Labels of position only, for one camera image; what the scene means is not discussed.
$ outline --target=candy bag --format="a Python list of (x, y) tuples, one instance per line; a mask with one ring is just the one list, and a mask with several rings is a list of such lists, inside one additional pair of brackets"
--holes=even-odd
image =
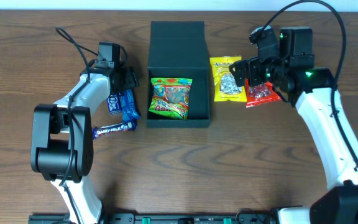
[(229, 66), (238, 60), (241, 60), (241, 56), (209, 58), (215, 83), (215, 102), (247, 101), (246, 89), (243, 86), (237, 87), (234, 76), (229, 71)]
[(187, 119), (192, 80), (152, 78), (154, 93), (149, 111), (171, 119)]
[(247, 108), (281, 100), (277, 93), (273, 91), (273, 84), (270, 82), (251, 87), (248, 85), (248, 79), (246, 79), (246, 87), (248, 97)]

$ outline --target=wooden table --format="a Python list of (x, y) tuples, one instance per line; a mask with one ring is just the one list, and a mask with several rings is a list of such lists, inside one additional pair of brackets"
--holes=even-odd
[[(117, 42), (140, 76), (135, 90), (143, 114), (134, 132), (94, 142), (90, 177), (106, 210), (140, 213), (236, 213), (311, 205), (326, 192), (319, 155), (303, 120), (284, 103), (245, 109), (212, 103), (208, 129), (147, 129), (147, 56), (151, 21), (205, 21), (211, 56), (257, 54), (247, 36), (273, 12), (0, 11), (0, 222), (25, 223), (32, 213), (64, 213), (57, 190), (30, 168), (32, 113), (78, 82), (83, 61), (55, 33), (64, 27), (93, 50)], [(341, 13), (348, 49), (339, 81), (346, 114), (358, 137), (358, 13)], [(339, 26), (328, 12), (286, 12), (272, 24), (310, 26), (317, 66), (334, 73)], [(211, 96), (214, 88), (211, 85)], [(93, 125), (114, 124), (104, 103)]]

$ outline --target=open black box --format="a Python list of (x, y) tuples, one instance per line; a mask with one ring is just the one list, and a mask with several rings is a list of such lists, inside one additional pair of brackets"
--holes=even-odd
[[(152, 22), (149, 50), (148, 128), (206, 128), (209, 115), (209, 57), (204, 22)], [(151, 78), (191, 78), (187, 120), (172, 120), (149, 112)]]

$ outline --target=snack package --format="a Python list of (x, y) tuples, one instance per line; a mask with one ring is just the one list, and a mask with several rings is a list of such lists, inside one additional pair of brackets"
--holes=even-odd
[(134, 93), (131, 89), (119, 94), (119, 102), (121, 104), (123, 122), (140, 118), (136, 110)]
[(238, 60), (241, 60), (241, 56), (209, 58), (215, 83), (215, 102), (247, 101), (246, 89), (244, 86), (237, 87), (234, 76), (229, 71), (229, 66)]
[(130, 121), (121, 124), (103, 126), (100, 128), (92, 128), (92, 139), (95, 140), (104, 134), (115, 133), (119, 131), (134, 131), (136, 126), (136, 121)]
[(248, 79), (246, 80), (247, 88), (247, 108), (251, 106), (261, 105), (262, 103), (270, 103), (273, 101), (281, 100), (281, 98), (273, 91), (273, 84), (266, 82), (254, 87), (248, 85)]
[(110, 114), (121, 113), (121, 104), (119, 102), (119, 96), (117, 93), (113, 93), (112, 95), (110, 95), (107, 98), (106, 102)]
[(149, 111), (171, 119), (187, 119), (192, 79), (152, 78), (154, 93)]

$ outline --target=black cable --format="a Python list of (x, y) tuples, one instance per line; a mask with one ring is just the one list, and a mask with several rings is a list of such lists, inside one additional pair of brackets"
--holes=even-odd
[(121, 66), (125, 66), (128, 62), (128, 54), (127, 54), (127, 51), (125, 50), (125, 48), (123, 46), (120, 46), (120, 48), (122, 49), (122, 51), (124, 52), (124, 55), (125, 55), (125, 60), (121, 63)]
[(92, 67), (92, 65), (94, 64), (94, 62), (96, 61), (96, 59), (92, 59), (88, 62), (88, 66)]
[(261, 223), (263, 223), (262, 219), (259, 218), (258, 214), (256, 214), (256, 212), (255, 212), (253, 209), (251, 209), (251, 208), (242, 208), (242, 209), (240, 209), (239, 212), (237, 212), (237, 214), (236, 214), (236, 219), (235, 219), (234, 221), (238, 221), (238, 220), (239, 220), (239, 215), (240, 215), (240, 213), (243, 212), (244, 210), (249, 210), (249, 211), (251, 211), (251, 212), (256, 216), (256, 218), (257, 218)]
[(68, 164), (67, 164), (67, 169), (66, 169), (65, 175), (63, 176), (62, 181), (59, 183), (59, 186), (62, 186), (68, 178), (68, 174), (70, 173), (70, 168), (71, 168), (71, 165), (73, 163), (73, 158), (74, 158), (74, 127), (73, 127), (73, 115), (71, 112), (71, 104), (73, 103), (75, 96), (90, 82), (91, 73), (90, 73), (90, 66), (88, 65), (88, 61), (86, 60), (84, 53), (82, 52), (80, 46), (75, 42), (75, 40), (61, 27), (56, 27), (56, 32), (58, 32), (58, 34), (60, 34), (66, 40), (69, 40), (70, 43), (74, 44), (74, 46), (77, 48), (77, 50), (81, 54), (82, 59), (84, 60), (86, 72), (88, 73), (88, 77), (86, 78), (86, 81), (78, 89), (76, 89), (71, 96), (68, 97), (67, 115), (68, 115), (68, 128), (70, 131), (70, 147), (71, 148), (70, 148), (70, 157), (68, 159)]
[[(60, 32), (60, 30), (56, 29), (56, 32), (57, 32), (60, 36), (62, 36), (64, 39), (66, 39), (66, 40), (69, 41), (70, 43), (74, 44), (74, 42), (72, 42), (72, 41), (70, 40), (70, 38), (64, 36), (64, 35)], [(84, 50), (86, 50), (86, 51), (88, 51), (88, 52), (91, 52), (92, 54), (98, 56), (98, 54), (97, 54), (96, 52), (94, 52), (93, 50), (87, 49), (86, 47), (83, 47), (83, 46), (81, 46), (81, 45), (79, 45), (79, 44), (77, 44), (77, 45), (79, 46), (79, 48), (84, 49)]]
[(301, 3), (304, 3), (304, 2), (314, 2), (314, 3), (318, 3), (318, 4), (321, 4), (325, 7), (327, 7), (335, 16), (335, 18), (337, 19), (338, 23), (339, 23), (339, 26), (341, 27), (341, 32), (342, 32), (342, 50), (341, 50), (341, 56), (339, 58), (339, 63), (338, 63), (338, 67), (336, 69), (336, 73), (335, 73), (335, 77), (334, 77), (334, 85), (332, 87), (332, 90), (331, 90), (331, 108), (332, 108), (332, 111), (333, 111), (333, 116), (334, 116), (334, 119), (335, 119), (335, 122), (338, 126), (338, 130), (339, 132), (341, 133), (341, 136), (354, 160), (354, 162), (356, 163), (356, 167), (358, 168), (358, 158), (356, 156), (356, 153), (354, 152), (349, 140), (347, 139), (346, 137), (346, 133), (344, 132), (343, 130), (343, 127), (342, 127), (342, 124), (339, 120), (339, 117), (338, 117), (338, 111), (336, 110), (336, 107), (335, 107), (335, 91), (337, 90), (338, 86), (337, 86), (337, 83), (338, 83), (338, 80), (339, 80), (339, 74), (341, 73), (341, 68), (342, 68), (342, 65), (343, 65), (343, 61), (344, 61), (344, 58), (345, 58), (345, 52), (346, 52), (346, 30), (345, 30), (345, 25), (340, 17), (340, 15), (338, 14), (338, 12), (332, 7), (330, 6), (329, 4), (323, 2), (323, 1), (319, 1), (319, 0), (300, 0), (300, 1), (296, 1), (296, 2), (293, 2), (287, 6), (285, 6), (284, 8), (282, 8), (281, 10), (279, 10), (278, 12), (276, 12), (276, 14), (274, 14), (274, 16), (272, 18), (270, 18), (267, 23), (263, 26), (263, 28), (261, 28), (261, 30), (259, 31), (259, 36), (262, 35), (262, 32), (265, 30), (265, 28), (278, 16), (280, 15), (283, 11), (287, 10), (288, 8), (292, 7), (292, 6), (295, 6), (297, 4), (301, 4)]
[(77, 218), (77, 222), (78, 222), (78, 224), (81, 224), (80, 216), (78, 215), (77, 208), (75, 207), (73, 196), (70, 192), (70, 189), (66, 185), (64, 185), (63, 188), (65, 189), (65, 192), (67, 193), (68, 199), (70, 201), (70, 205), (74, 210), (75, 217)]

